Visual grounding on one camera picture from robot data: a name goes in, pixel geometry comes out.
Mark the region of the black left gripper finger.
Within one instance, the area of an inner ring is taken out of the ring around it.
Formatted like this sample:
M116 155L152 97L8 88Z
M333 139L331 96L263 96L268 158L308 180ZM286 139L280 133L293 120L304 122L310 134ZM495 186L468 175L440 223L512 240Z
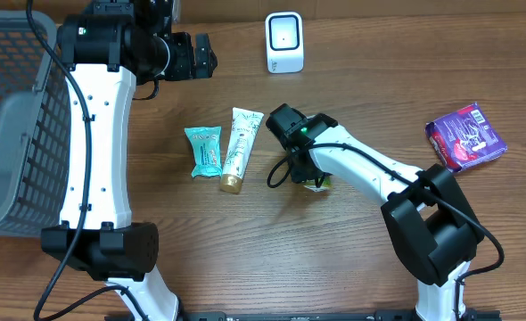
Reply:
M211 78L215 68L218 66L218 60L197 58L195 61L194 78Z
M199 33L195 35L195 57L196 58L210 58L212 48L210 45L210 38L207 33Z

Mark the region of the white Pantene tube gold cap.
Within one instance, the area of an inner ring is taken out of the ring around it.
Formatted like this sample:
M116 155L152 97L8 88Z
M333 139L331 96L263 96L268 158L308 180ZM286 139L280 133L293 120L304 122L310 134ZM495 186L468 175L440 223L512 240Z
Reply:
M233 108L231 134L219 185L222 191L241 191L251 150L263 118L264 114L261 112Z

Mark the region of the teal wet wipes packet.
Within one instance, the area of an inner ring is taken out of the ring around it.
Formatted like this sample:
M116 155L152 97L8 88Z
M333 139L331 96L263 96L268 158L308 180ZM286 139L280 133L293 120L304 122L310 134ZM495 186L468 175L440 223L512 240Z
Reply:
M195 161L191 176L220 177L222 175L221 127L186 128L185 134L193 148Z

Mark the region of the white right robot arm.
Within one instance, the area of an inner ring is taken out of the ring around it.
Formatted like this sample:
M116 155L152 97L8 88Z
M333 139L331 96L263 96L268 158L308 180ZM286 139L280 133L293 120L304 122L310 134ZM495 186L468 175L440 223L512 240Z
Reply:
M417 280L414 320L474 320L463 302L464 276L484 233L453 175L393 160L354 138L337 120L307 117L284 103L267 128L287 155L286 176L321 185L334 175L380 206L393 249Z

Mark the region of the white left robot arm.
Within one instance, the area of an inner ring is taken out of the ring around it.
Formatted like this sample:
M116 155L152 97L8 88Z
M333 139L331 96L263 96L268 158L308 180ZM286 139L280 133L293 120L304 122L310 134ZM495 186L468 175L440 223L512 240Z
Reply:
M117 293L130 320L183 320L157 268L159 232L136 223L127 192L127 139L135 90L146 83L210 78L207 35L173 32L174 2L93 1L66 17L51 57L70 98L69 171L56 226L42 250Z

